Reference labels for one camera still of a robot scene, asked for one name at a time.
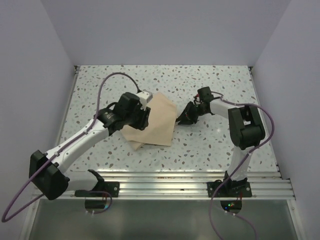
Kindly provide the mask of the beige cloth drape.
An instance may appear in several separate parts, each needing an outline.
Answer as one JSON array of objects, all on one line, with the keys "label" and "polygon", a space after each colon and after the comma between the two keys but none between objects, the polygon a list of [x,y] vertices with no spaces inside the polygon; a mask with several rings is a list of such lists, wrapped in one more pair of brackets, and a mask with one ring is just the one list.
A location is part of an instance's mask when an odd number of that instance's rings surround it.
[{"label": "beige cloth drape", "polygon": [[156,93],[147,106],[150,107],[148,126],[137,130],[126,125],[121,134],[135,151],[144,145],[171,146],[177,106],[161,92]]}]

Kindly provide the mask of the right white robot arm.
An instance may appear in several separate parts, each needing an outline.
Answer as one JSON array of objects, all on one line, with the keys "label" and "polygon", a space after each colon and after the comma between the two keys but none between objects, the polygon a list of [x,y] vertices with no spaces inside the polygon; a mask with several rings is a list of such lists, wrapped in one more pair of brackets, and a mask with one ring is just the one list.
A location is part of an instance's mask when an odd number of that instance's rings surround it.
[{"label": "right white robot arm", "polygon": [[219,115],[228,120],[229,135],[234,145],[224,179],[208,182],[208,195],[212,197],[216,193],[219,197],[232,197],[249,187],[247,175],[252,153],[265,139],[266,131],[257,105],[230,103],[208,86],[197,90],[194,100],[188,102],[176,122],[179,125],[193,125],[206,114]]}]

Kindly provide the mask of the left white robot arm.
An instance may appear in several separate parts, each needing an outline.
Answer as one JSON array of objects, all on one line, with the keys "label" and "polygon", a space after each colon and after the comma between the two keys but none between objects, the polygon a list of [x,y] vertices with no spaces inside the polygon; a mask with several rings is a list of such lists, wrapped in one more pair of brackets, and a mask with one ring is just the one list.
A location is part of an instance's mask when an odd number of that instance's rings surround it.
[{"label": "left white robot arm", "polygon": [[107,196],[107,184],[95,170],[76,171],[67,176],[69,167],[95,144],[110,137],[124,126],[144,130],[151,112],[147,104],[153,95],[146,90],[125,92],[117,102],[100,109],[79,132],[45,153],[37,150],[30,157],[29,178],[46,196],[55,200],[64,192],[80,196]]}]

